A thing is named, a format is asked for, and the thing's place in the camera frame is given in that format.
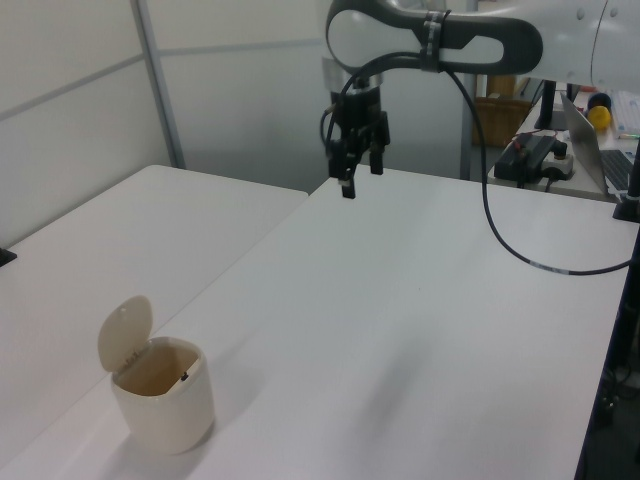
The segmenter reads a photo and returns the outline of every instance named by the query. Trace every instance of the white desk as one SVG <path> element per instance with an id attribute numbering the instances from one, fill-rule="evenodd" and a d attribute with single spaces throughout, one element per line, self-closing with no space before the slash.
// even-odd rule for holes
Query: white desk
<path id="1" fill-rule="evenodd" d="M 161 327 L 306 197 L 154 166 L 15 245 L 0 269 L 0 467 L 106 375 L 95 346 L 115 307 L 145 294 Z"/>
<path id="2" fill-rule="evenodd" d="M 355 201 L 328 181 L 158 332 L 207 355 L 209 441 L 143 452 L 105 379 L 0 478 L 573 479 L 626 272 L 513 258 L 479 184 L 356 181 Z M 506 240 L 541 262 L 631 254 L 637 226 L 610 204 L 489 193 Z"/>
<path id="3" fill-rule="evenodd" d="M 576 97 L 575 104 L 579 107 L 586 107 L 587 102 L 589 101 L 589 97 L 593 95 L 592 93 L 580 92 Z M 554 110 L 562 111 L 562 101 L 560 99 L 560 95 L 556 94 L 555 99 L 555 107 Z M 536 130 L 535 123 L 540 116 L 540 102 L 538 102 L 523 124 L 518 129 L 518 133 L 524 132 L 533 132 Z M 536 135 L 554 135 L 554 131 L 543 130 L 541 132 L 537 132 Z M 573 155 L 573 148 L 571 147 L 571 140 L 568 135 L 565 135 L 564 132 L 558 133 L 558 140 L 565 142 L 567 144 L 567 152 Z M 604 132 L 598 133 L 598 144 L 601 150 L 607 149 L 620 149 L 623 152 L 630 152 L 630 159 L 633 160 L 636 151 L 637 141 L 635 140 L 619 140 L 613 129 L 609 128 Z M 576 158 L 573 162 L 574 173 L 573 176 L 567 181 L 557 181 L 551 185 L 550 192 L 557 193 L 560 195 L 569 195 L 572 197 L 579 198 L 589 198 L 592 200 L 601 200 L 601 201 L 613 201 L 612 198 L 606 197 L 598 188 L 596 183 L 593 181 L 589 173 L 584 169 L 582 164 Z M 489 172 L 489 183 L 494 185 L 503 185 L 514 187 L 516 185 L 515 182 L 510 182 L 508 180 L 502 180 L 499 178 L 495 178 L 494 169 L 492 168 Z M 543 192 L 547 185 L 548 179 L 542 178 L 535 183 L 527 183 L 525 185 L 525 189 L 527 190 L 536 190 L 539 192 Z"/>

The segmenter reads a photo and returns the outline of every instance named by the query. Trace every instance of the robotic arm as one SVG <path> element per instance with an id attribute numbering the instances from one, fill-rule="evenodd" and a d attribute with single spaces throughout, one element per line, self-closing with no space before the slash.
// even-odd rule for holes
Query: robotic arm
<path id="1" fill-rule="evenodd" d="M 527 73 L 598 88 L 640 90 L 636 0 L 514 0 L 490 14 L 410 10 L 400 4 L 317 1 L 319 15 L 326 19 L 325 85 L 341 129 L 340 141 L 327 140 L 327 154 L 330 174 L 340 180 L 346 197 L 355 196 L 353 173 L 366 150 L 372 172 L 382 173 L 382 152 L 389 144 L 379 94 L 385 70 Z M 394 52 L 406 55 L 394 57 Z M 389 58 L 372 62 L 383 56 Z M 357 80 L 342 92 L 354 74 Z"/>

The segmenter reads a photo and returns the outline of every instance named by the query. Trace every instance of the white wall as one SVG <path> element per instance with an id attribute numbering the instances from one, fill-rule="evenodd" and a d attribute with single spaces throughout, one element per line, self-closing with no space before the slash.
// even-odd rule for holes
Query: white wall
<path id="1" fill-rule="evenodd" d="M 143 5 L 187 168 L 307 192 L 326 180 L 318 124 L 329 93 L 314 0 Z M 382 106 L 385 166 L 460 175 L 463 106 L 448 78 L 389 73 Z"/>
<path id="2" fill-rule="evenodd" d="M 0 245 L 168 164 L 129 0 L 3 0 L 0 65 Z"/>

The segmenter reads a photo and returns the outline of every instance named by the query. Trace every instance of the laptop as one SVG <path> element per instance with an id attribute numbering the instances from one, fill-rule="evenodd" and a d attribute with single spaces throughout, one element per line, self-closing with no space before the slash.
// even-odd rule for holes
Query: laptop
<path id="1" fill-rule="evenodd" d="M 589 120 L 561 95 L 573 153 L 606 196 L 627 193 L 633 164 L 620 150 L 600 150 L 598 135 Z"/>

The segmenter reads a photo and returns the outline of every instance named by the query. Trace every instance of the yellow ball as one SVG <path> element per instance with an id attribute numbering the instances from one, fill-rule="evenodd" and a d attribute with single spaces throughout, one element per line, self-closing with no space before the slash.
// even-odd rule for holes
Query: yellow ball
<path id="1" fill-rule="evenodd" d="M 589 110 L 587 118 L 591 122 L 596 130 L 606 130 L 611 123 L 611 113 L 607 110 L 607 107 L 593 107 Z"/>

